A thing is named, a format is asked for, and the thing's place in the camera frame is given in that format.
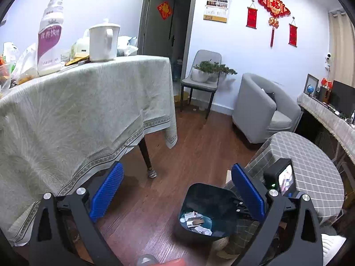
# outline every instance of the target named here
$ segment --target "green leaves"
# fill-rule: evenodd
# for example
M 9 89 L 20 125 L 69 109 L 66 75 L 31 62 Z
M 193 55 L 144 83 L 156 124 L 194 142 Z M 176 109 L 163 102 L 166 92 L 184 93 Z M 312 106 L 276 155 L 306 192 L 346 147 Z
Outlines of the green leaves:
M 195 69 L 198 69 L 200 71 L 203 71 L 208 74 L 213 74 L 216 72 L 222 72 L 226 75 L 235 75 L 237 72 L 234 69 L 230 69 L 229 67 L 226 67 L 225 64 L 219 64 L 217 62 L 214 62 L 213 64 L 211 63 L 211 60 L 209 61 L 202 61 L 199 65 L 196 65 L 194 67 Z

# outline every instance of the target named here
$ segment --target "white flower pot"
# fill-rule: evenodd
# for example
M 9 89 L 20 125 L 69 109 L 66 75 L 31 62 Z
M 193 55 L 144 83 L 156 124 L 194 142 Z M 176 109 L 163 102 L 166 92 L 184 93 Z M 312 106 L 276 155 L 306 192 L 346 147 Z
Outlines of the white flower pot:
M 191 76 L 192 80 L 195 81 L 195 82 L 199 82 L 199 83 L 204 83 L 209 78 L 209 74 L 208 73 L 203 72 L 203 71 L 198 70 L 198 69 L 195 69 L 195 68 L 192 68 L 191 75 L 192 75 Z

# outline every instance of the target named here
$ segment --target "potted plant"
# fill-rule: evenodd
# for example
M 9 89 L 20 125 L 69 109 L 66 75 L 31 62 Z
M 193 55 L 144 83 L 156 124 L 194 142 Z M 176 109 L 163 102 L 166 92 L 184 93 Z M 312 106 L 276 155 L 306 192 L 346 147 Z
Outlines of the potted plant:
M 212 74 L 218 72 L 222 72 L 225 75 L 237 74 L 235 70 L 226 67 L 225 64 L 219 64 L 217 62 L 211 63 L 211 60 L 209 60 L 202 61 L 199 65 L 195 65 L 192 68 L 192 80 L 195 82 L 203 83 L 206 82 Z

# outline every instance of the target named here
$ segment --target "blue textured pad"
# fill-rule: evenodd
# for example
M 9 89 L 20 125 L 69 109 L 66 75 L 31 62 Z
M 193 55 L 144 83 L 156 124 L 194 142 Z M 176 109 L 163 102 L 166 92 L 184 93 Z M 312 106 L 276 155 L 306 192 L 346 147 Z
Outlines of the blue textured pad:
M 245 206 L 248 208 L 250 216 L 262 223 L 265 219 L 265 204 L 253 183 L 244 173 L 242 167 L 235 164 L 231 170 L 232 181 L 238 190 Z
M 109 207 L 113 196 L 123 180 L 124 170 L 121 163 L 116 166 L 106 177 L 105 181 L 100 186 L 91 200 L 91 209 L 89 216 L 93 222 L 104 216 Z

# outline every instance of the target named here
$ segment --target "door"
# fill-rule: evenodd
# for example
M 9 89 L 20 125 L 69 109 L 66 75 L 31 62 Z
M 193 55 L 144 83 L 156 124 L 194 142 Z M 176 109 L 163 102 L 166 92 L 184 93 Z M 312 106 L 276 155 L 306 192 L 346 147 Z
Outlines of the door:
M 167 2 L 173 10 L 174 0 L 149 0 L 144 28 L 143 55 L 169 57 L 172 53 L 171 26 L 173 14 L 165 20 L 158 6 Z

